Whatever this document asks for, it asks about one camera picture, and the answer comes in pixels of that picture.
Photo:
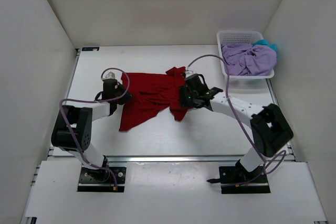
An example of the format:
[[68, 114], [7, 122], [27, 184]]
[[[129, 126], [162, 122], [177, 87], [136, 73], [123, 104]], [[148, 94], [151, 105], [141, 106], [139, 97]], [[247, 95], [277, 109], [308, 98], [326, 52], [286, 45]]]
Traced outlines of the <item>red t shirt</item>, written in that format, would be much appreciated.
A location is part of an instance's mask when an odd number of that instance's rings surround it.
[[169, 108], [176, 121], [185, 117], [188, 107], [180, 106], [179, 87], [185, 84], [185, 67], [173, 67], [165, 74], [128, 72], [122, 74], [122, 84], [130, 85], [130, 101], [122, 110], [119, 131], [126, 132]]

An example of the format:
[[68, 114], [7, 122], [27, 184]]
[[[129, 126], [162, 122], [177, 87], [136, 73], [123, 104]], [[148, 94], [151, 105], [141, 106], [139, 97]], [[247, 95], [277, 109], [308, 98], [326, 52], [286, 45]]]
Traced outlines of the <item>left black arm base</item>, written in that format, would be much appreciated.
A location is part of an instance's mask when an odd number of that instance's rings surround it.
[[125, 166], [110, 166], [109, 169], [116, 177], [117, 187], [114, 186], [112, 175], [106, 170], [93, 170], [81, 167], [78, 179], [78, 192], [89, 193], [123, 193], [127, 168]]

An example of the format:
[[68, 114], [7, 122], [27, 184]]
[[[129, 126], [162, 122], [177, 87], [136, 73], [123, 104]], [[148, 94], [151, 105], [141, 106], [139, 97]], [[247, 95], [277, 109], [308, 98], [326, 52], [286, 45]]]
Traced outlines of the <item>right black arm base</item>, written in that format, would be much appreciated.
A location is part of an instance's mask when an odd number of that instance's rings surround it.
[[210, 184], [220, 183], [221, 194], [269, 194], [267, 175], [259, 166], [252, 172], [243, 172], [237, 166], [220, 166], [219, 178], [207, 180]]

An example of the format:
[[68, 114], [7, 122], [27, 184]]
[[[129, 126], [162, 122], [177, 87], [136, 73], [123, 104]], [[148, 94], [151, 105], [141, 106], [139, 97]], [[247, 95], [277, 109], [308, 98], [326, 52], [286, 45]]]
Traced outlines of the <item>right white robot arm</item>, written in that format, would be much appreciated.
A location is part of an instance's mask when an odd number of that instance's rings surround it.
[[274, 157], [292, 138], [293, 131], [279, 106], [255, 105], [231, 97], [228, 89], [208, 88], [201, 74], [185, 74], [185, 83], [179, 87], [180, 106], [183, 108], [206, 108], [212, 112], [229, 116], [240, 126], [251, 129], [248, 137], [251, 149], [238, 161], [236, 177], [247, 182], [255, 175], [255, 169], [266, 158]]

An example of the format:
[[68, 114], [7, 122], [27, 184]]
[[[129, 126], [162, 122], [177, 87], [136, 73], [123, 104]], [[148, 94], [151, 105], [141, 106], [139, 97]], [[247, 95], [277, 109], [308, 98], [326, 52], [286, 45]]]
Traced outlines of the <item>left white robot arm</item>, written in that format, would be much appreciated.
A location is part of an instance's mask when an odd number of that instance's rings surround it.
[[122, 85], [117, 79], [103, 80], [103, 90], [93, 101], [71, 99], [71, 102], [83, 103], [79, 108], [60, 102], [59, 113], [51, 135], [51, 143], [76, 157], [82, 165], [92, 169], [92, 176], [98, 182], [105, 182], [110, 176], [106, 157], [91, 144], [92, 122], [111, 116], [118, 105], [124, 105], [131, 98], [130, 80]]

